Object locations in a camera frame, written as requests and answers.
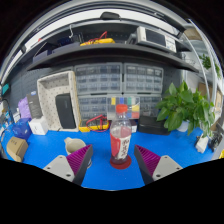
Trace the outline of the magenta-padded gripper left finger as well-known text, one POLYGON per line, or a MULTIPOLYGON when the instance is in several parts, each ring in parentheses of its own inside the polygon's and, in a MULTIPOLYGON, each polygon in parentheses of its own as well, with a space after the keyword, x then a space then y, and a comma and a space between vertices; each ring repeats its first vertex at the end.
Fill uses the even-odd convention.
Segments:
POLYGON ((68 156, 59 155, 44 167, 45 171, 81 185, 93 155, 92 145, 87 145, 68 156))

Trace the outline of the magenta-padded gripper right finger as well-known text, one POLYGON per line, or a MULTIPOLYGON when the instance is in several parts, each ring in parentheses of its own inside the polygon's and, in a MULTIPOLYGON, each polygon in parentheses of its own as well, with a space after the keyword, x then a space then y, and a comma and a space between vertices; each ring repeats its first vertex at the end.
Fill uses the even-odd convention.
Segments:
POLYGON ((158 156, 139 145, 134 147, 134 155, 145 185, 182 169, 182 167, 168 155, 158 156))

